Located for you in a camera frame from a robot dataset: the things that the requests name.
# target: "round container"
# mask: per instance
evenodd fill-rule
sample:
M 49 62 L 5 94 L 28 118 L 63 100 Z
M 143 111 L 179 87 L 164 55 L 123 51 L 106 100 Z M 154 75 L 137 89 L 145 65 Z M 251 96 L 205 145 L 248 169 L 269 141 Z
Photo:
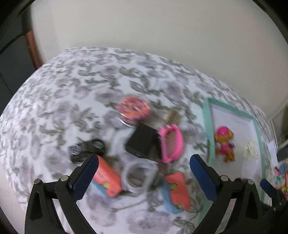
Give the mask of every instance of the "round container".
M 151 112 L 149 102 L 143 98 L 129 95 L 117 104 L 121 114 L 120 121 L 127 126 L 135 126 L 140 120 L 148 117 Z

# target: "pink toy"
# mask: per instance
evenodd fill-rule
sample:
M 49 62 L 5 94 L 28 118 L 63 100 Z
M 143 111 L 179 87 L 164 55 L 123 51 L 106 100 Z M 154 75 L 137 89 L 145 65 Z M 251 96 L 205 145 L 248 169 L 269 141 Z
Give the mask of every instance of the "pink toy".
M 166 136 L 169 132 L 174 131 L 176 133 L 176 146 L 175 150 L 171 155 L 167 155 L 166 149 Z M 178 159 L 183 151 L 183 137 L 179 127 L 176 124 L 173 125 L 165 125 L 163 128 L 160 128 L 158 131 L 161 141 L 161 151 L 162 151 L 162 161 L 165 163 L 170 163 L 176 159 Z
M 235 161 L 235 155 L 233 148 L 235 147 L 230 139 L 234 137 L 234 133 L 226 126 L 221 126 L 215 133 L 215 142 L 219 142 L 221 148 L 216 147 L 216 154 L 223 154 L 226 157 L 223 159 L 224 162 Z

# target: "hairbrush handle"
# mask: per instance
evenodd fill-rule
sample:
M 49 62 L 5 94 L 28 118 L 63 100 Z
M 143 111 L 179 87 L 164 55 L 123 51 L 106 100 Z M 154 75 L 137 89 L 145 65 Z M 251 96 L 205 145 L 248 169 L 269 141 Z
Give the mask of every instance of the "hairbrush handle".
M 174 152 L 172 152 L 170 155 L 167 155 L 165 138 L 172 131 L 176 134 L 176 146 Z M 160 136 L 161 141 L 162 161 L 165 163 L 170 163 L 180 158 L 183 151 L 183 136 L 179 130 L 179 127 L 175 124 L 166 125 L 158 130 L 158 135 Z

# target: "white ring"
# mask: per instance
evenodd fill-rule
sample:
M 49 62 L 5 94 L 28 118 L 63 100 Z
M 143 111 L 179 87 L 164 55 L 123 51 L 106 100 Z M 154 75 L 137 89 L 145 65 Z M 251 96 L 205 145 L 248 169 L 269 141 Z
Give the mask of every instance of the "white ring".
M 149 175 L 145 178 L 142 187 L 135 188 L 131 186 L 128 182 L 128 175 L 131 169 L 134 168 L 146 168 L 149 169 Z M 151 185 L 153 184 L 155 177 L 158 174 L 158 166 L 157 163 L 145 158 L 136 159 L 130 163 L 128 163 L 122 170 L 121 173 L 121 183 L 122 189 L 130 191 L 132 193 L 143 193 L 150 189 Z

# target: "wall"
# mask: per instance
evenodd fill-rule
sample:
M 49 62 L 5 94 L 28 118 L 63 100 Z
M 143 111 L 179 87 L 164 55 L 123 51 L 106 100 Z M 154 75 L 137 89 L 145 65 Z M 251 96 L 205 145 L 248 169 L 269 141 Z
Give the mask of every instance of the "wall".
M 288 46 L 252 0 L 36 0 L 43 61 L 74 46 L 161 55 L 214 76 L 271 115 L 288 93 Z

